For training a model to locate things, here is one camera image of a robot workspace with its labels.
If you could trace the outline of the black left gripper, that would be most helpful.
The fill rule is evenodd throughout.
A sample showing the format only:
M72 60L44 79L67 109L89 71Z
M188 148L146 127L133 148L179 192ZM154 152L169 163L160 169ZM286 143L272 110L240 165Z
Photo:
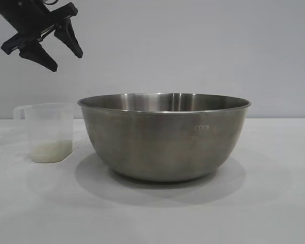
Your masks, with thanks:
M17 30L17 34L1 46L6 54L19 48L19 56L38 63L52 72L58 65L44 50L39 42L42 35L54 32L54 36L62 41L78 58L83 51L75 36L71 17L78 14L73 3L68 3L50 11L45 1L0 1L0 14Z

